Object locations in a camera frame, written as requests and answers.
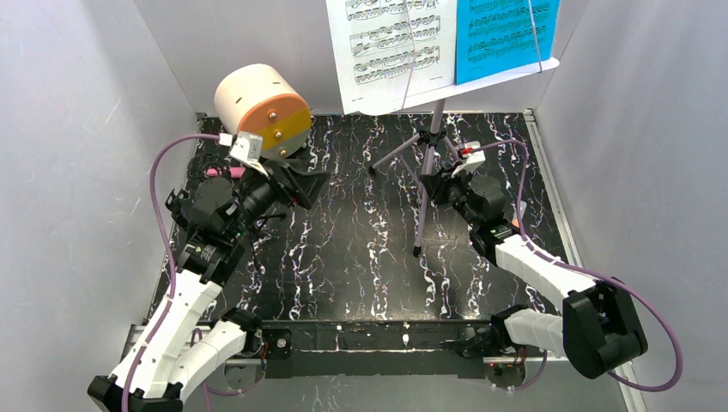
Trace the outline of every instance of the black marble table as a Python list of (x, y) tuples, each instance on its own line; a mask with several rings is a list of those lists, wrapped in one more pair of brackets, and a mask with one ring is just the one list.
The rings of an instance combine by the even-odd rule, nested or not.
[[(382, 166), (375, 176), (367, 167), (427, 128), (430, 118), (315, 116), (308, 147), (297, 157), (307, 170), (325, 170), (331, 179), (311, 210), (286, 210), (285, 221), (271, 221), (265, 227), (254, 242), (261, 270), (255, 269), (247, 251), (203, 317), (216, 319), (234, 306), (262, 319), (330, 321), (479, 318), (516, 303), (553, 312), (535, 289), (477, 256), (469, 244), (467, 225), (451, 208), (428, 208), (422, 254), (412, 255), (417, 186), (402, 161), (419, 172), (424, 147), (406, 150), (403, 160)], [(443, 121), (455, 143), (516, 138), (531, 145), (520, 113), (448, 114)], [(217, 118), (202, 122), (202, 132), (221, 130)], [(212, 142), (197, 147), (198, 153), (216, 150)], [(444, 147), (438, 159), (451, 161)], [(501, 147), (488, 151), (486, 159), (479, 172), (501, 181), (512, 202), (507, 216), (513, 216), (524, 157), (517, 149)], [(188, 181), (188, 188), (197, 183)], [(529, 159), (525, 197), (524, 221), (534, 241), (563, 256), (534, 155)], [(175, 229), (175, 246), (178, 238)], [(162, 274), (150, 315), (166, 288), (167, 276)]]

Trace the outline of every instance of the robotic arm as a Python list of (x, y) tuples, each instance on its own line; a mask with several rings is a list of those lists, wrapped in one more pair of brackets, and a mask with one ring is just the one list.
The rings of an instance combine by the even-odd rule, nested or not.
[[(221, 135), (221, 144), (232, 144)], [(233, 309), (222, 316), (211, 332), (180, 356), (197, 321), (234, 273), (249, 240), (271, 217), (263, 213), (274, 203), (312, 207), (328, 173), (305, 173), (288, 163), (257, 160), (260, 137), (241, 132), (230, 154), (248, 166), (237, 185), (224, 176), (204, 180), (194, 192), (172, 191), (166, 206), (185, 230), (185, 246), (177, 258), (174, 296), (165, 321), (159, 324), (164, 304), (156, 309), (140, 339), (108, 376), (97, 376), (88, 394), (101, 410), (119, 411), (122, 388), (137, 352), (145, 347), (130, 385), (129, 410), (134, 412), (181, 411), (183, 402), (229, 357), (252, 348), (260, 337), (261, 321), (254, 314)], [(146, 343), (153, 328), (155, 338)]]
[[(466, 148), (479, 146), (470, 142)], [(478, 254), (532, 285), (562, 316), (514, 306), (494, 315), (491, 328), (466, 344), (547, 349), (566, 356), (589, 379), (644, 354), (647, 340), (631, 297), (606, 282), (555, 265), (560, 259), (523, 240), (519, 228), (504, 217), (507, 199), (500, 183), (472, 174), (484, 161), (482, 152), (471, 152), (455, 167), (421, 176), (421, 181), (436, 204), (449, 203), (468, 222)]]

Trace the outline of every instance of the white paper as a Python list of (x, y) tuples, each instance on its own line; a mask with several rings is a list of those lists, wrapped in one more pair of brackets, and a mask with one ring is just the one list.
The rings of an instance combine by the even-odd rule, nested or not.
[(408, 96), (454, 84), (457, 0), (326, 0), (326, 6), (344, 113), (406, 107), (413, 66)]

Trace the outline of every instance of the yellow stripe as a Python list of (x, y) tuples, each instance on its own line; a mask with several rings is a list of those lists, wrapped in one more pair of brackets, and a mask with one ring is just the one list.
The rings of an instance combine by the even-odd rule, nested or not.
[[(262, 150), (268, 150), (277, 144), (287, 141), (291, 137), (311, 127), (311, 113), (308, 107), (288, 116), (287, 118), (256, 132), (263, 138)], [(276, 139), (276, 133), (281, 132), (283, 136)]]

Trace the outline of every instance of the blue sheet music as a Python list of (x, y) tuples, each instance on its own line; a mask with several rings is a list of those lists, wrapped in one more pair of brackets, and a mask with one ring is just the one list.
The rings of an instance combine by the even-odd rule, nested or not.
[[(531, 0), (541, 60), (551, 58), (560, 0)], [(458, 0), (455, 82), (538, 62), (528, 0)]]

